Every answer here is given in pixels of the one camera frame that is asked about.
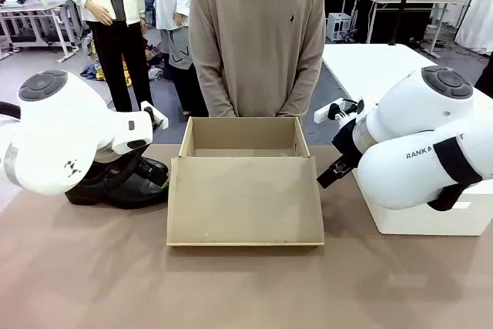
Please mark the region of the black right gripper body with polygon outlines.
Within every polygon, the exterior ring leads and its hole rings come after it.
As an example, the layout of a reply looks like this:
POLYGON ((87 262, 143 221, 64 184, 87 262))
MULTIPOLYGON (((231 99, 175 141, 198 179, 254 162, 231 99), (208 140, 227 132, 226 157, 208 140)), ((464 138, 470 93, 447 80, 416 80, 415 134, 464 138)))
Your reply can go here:
POLYGON ((337 163, 359 163, 364 154, 364 121, 352 119, 340 128, 332 140, 333 146, 340 153, 337 163))

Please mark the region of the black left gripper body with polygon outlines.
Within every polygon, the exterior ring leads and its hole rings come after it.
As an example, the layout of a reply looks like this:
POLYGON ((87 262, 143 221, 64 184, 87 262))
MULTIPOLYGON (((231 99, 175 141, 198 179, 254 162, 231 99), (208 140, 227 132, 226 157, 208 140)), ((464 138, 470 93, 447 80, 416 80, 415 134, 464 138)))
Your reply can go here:
POLYGON ((113 172, 117 176, 131 176, 133 174, 148 176, 155 169, 150 161, 143 158, 148 147, 149 145, 145 145, 121 156, 113 163, 113 172))

